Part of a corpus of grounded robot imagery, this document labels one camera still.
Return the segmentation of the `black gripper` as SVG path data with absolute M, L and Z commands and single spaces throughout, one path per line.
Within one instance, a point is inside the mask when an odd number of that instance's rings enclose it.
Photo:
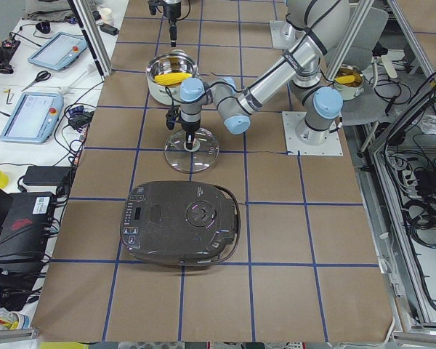
M 169 37 L 170 42 L 177 41 L 177 20 L 169 19 Z
M 182 118 L 179 106 L 172 106 L 166 113 L 166 127 L 172 131 L 176 124 L 180 124 L 182 129 L 186 131 L 185 147 L 195 147 L 195 132 L 200 128 L 200 121 L 189 122 Z

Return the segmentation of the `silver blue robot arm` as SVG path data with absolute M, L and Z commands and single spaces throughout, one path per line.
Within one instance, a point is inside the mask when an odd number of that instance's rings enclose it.
M 228 131 L 245 132 L 251 114 L 259 111 L 290 81 L 313 86 L 320 80 L 319 60 L 342 38 L 350 18 L 348 1 L 287 1 L 286 22 L 297 32 L 295 43 L 250 86 L 238 91 L 232 79 L 207 83 L 187 78 L 180 85 L 179 106 L 166 114 L 166 127 L 180 124 L 185 131 L 185 147 L 193 149 L 195 132 L 205 105 L 215 105 Z
M 181 0 L 148 0 L 151 15 L 161 11 L 169 22 L 169 37 L 171 47 L 177 45 L 177 21 L 181 18 Z

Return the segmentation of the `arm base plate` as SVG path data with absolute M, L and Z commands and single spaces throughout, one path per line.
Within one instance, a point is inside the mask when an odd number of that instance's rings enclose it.
M 274 49 L 287 49 L 296 41 L 295 30 L 287 20 L 271 20 L 270 33 Z
M 294 156 L 343 156 L 336 122 L 325 131 L 315 131 L 305 123 L 305 112 L 284 111 L 286 152 Z

